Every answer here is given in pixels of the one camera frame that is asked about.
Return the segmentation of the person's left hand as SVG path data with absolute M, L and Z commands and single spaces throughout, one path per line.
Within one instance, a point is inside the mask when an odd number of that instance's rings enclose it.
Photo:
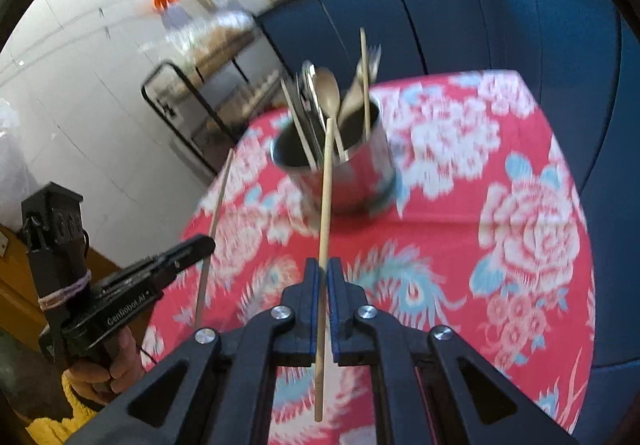
M 64 371 L 63 378 L 84 401 L 105 406 L 144 376 L 137 343 L 128 326 L 119 332 L 117 342 L 118 353 L 107 368 L 90 361 L 78 361 Z

